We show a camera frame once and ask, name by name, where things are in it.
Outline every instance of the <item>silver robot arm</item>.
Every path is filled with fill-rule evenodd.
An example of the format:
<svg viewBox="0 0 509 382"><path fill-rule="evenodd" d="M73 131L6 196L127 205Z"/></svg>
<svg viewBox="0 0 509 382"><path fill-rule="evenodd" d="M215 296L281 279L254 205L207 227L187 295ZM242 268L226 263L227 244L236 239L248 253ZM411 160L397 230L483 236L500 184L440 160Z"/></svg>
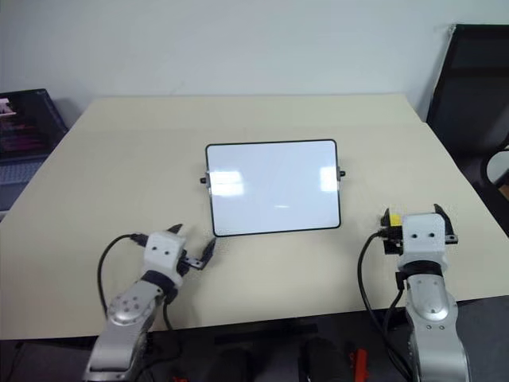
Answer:
<svg viewBox="0 0 509 382"><path fill-rule="evenodd" d="M456 330L457 303L443 276L445 245L456 244L457 237L445 212L435 208L437 213L402 218L397 276L398 283L406 280L410 355L417 381L469 382L468 358Z"/></svg>
<svg viewBox="0 0 509 382"><path fill-rule="evenodd" d="M84 380L126 381L136 376L157 308L177 296L189 267L207 265L215 241L205 248L202 260L187 257L184 245L185 238L172 232L148 237L142 277L109 305L107 324L95 342Z"/></svg>

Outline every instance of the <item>floor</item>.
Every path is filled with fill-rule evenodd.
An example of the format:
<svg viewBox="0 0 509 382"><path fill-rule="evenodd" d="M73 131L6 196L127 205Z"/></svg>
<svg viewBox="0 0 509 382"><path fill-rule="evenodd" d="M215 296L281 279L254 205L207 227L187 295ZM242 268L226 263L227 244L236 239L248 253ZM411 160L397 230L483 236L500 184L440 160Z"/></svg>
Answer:
<svg viewBox="0 0 509 382"><path fill-rule="evenodd" d="M509 360L509 297L486 298L460 304L457 328L467 349L473 381L506 381ZM392 330L400 349L406 348L407 324ZM181 356L174 337L181 343ZM251 352L256 382L299 381L297 359L301 344L311 337L325 337L344 349L362 347L368 351L368 381L403 380L393 369L378 334L365 312L292 318L273 322L226 325L213 328L154 333L146 362L156 363L137 382L171 381L174 376L201 381L218 354L225 349L243 348ZM18 352L10 382L79 381L90 353L93 338L65 343L26 342ZM6 380L16 341L2 341L1 381Z"/></svg>

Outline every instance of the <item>yellow component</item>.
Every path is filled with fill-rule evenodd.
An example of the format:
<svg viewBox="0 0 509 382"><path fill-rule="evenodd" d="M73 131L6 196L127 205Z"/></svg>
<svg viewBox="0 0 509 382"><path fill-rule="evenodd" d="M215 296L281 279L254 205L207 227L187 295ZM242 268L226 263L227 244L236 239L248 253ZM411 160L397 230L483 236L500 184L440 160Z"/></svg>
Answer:
<svg viewBox="0 0 509 382"><path fill-rule="evenodd" d="M389 214L389 225L391 227L400 227L401 217L399 215L396 215L395 213Z"/></svg>

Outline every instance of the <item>white wall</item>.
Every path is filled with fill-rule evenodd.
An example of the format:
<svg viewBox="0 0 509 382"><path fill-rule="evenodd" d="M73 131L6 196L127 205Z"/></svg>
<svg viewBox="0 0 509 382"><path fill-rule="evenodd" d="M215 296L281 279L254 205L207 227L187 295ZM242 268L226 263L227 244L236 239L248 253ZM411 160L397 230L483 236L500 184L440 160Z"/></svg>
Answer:
<svg viewBox="0 0 509 382"><path fill-rule="evenodd" d="M425 116L448 27L508 0L2 0L3 90L68 122L97 96L405 92Z"/></svg>

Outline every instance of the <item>black office chair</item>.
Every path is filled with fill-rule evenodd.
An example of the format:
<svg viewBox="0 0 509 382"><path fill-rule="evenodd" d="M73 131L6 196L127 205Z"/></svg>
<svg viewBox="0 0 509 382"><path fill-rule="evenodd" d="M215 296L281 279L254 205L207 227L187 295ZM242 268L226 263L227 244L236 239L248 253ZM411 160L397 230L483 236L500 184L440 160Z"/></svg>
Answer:
<svg viewBox="0 0 509 382"><path fill-rule="evenodd" d="M509 145L509 25L456 25L426 122L509 236L509 200L487 174Z"/></svg>

